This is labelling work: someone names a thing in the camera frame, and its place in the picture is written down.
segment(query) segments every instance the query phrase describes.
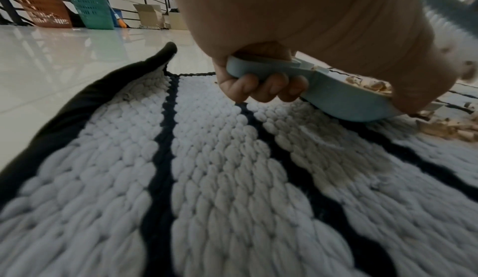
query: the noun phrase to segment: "fingernail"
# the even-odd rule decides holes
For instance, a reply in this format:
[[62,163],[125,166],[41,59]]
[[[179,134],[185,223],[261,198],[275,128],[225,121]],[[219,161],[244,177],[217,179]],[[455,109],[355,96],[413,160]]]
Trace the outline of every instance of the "fingernail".
[[290,95],[298,95],[299,93],[302,92],[302,89],[300,88],[291,88],[289,89],[289,94]]
[[284,89],[284,86],[274,85],[270,87],[269,94],[271,95],[278,94],[282,89]]
[[256,84],[255,83],[250,83],[250,84],[245,84],[244,85],[244,88],[242,89],[242,92],[244,94],[249,94],[251,93],[252,91],[254,91],[256,89]]

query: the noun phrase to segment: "orange object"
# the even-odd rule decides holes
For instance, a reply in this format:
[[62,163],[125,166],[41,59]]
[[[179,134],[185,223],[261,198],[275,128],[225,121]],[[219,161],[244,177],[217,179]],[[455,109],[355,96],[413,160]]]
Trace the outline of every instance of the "orange object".
[[63,0],[18,0],[39,27],[72,28]]

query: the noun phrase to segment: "hand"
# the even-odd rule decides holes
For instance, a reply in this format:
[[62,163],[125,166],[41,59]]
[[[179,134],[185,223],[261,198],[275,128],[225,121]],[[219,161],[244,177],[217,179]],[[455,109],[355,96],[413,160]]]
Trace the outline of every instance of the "hand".
[[393,103],[413,113],[448,91],[457,71],[433,45],[421,0],[177,0],[198,45],[213,58],[218,82],[235,101],[277,95],[293,100],[293,82],[271,75],[236,80],[224,67],[237,52],[287,59],[299,50],[332,67],[388,81]]

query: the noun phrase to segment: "white tiled floor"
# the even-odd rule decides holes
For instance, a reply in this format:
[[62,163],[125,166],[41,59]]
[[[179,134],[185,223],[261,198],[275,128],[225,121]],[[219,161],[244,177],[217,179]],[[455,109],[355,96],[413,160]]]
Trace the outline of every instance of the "white tiled floor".
[[213,71],[188,31],[0,26],[0,169],[76,93],[108,72],[178,46],[173,73]]

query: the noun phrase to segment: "scoop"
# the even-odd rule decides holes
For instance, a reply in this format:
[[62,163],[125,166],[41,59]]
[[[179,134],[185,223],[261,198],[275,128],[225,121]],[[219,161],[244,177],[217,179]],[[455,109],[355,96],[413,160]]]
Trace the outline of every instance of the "scoop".
[[[372,90],[354,86],[341,79],[341,75],[326,68],[311,68],[314,64],[294,58],[283,61],[247,54],[228,58],[226,66],[230,75],[240,78],[255,74],[260,81],[273,73],[284,73],[289,78],[302,75],[309,81],[309,90],[301,96],[323,112],[351,122],[371,122],[404,114],[392,105],[391,97]],[[434,111],[442,107],[430,103],[423,110]]]

